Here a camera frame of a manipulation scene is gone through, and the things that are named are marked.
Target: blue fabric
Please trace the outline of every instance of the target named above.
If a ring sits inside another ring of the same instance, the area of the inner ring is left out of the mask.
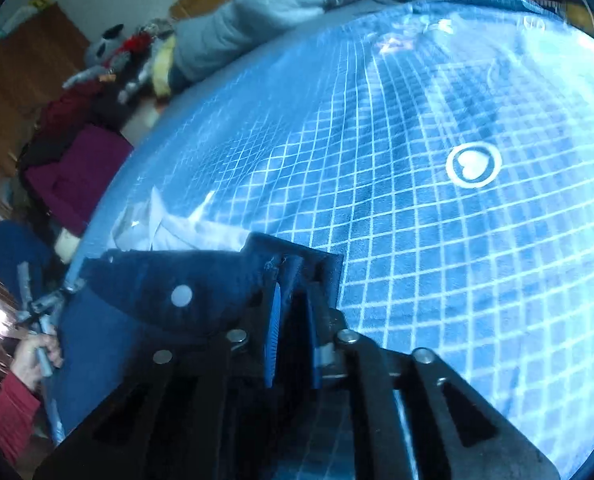
[[[214,192],[205,219],[344,254],[352,328],[435,349],[576,471],[594,449],[593,40],[527,0],[416,2],[180,99],[113,181],[70,280],[153,186],[180,216]],[[349,478],[346,423],[317,439],[319,422],[287,478]]]
[[[32,298],[43,294],[43,270],[50,263],[50,248],[25,225],[5,220],[0,222],[0,280],[21,305],[17,267],[28,262]]]

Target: checkered bedsheet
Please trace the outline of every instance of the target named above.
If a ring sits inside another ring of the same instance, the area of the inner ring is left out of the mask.
[[[527,0],[391,7],[162,120],[71,268],[157,187],[188,216],[344,254],[338,307],[435,349],[569,478],[594,449],[594,41]],[[282,478],[350,478],[344,404]]]

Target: dark blue cloth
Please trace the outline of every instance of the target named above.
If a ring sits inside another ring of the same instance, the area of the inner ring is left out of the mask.
[[[50,264],[52,251],[25,225],[0,222],[0,280],[21,304],[17,266],[28,262],[30,290],[34,299],[43,294],[43,271]]]

